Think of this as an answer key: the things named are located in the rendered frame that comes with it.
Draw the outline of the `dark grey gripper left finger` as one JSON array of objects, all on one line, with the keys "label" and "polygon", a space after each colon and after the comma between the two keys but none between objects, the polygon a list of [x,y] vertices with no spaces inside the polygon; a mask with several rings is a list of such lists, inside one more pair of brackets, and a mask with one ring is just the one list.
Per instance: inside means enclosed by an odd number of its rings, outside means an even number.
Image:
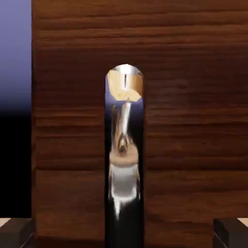
[{"label": "dark grey gripper left finger", "polygon": [[0,224],[0,248],[22,248],[35,233],[32,218],[10,218]]}]

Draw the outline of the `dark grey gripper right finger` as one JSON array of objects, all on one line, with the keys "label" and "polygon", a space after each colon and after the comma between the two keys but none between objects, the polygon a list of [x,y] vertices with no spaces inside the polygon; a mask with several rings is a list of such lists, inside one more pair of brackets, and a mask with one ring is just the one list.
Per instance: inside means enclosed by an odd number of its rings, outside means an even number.
[{"label": "dark grey gripper right finger", "polygon": [[248,248],[248,218],[213,220],[212,248]]}]

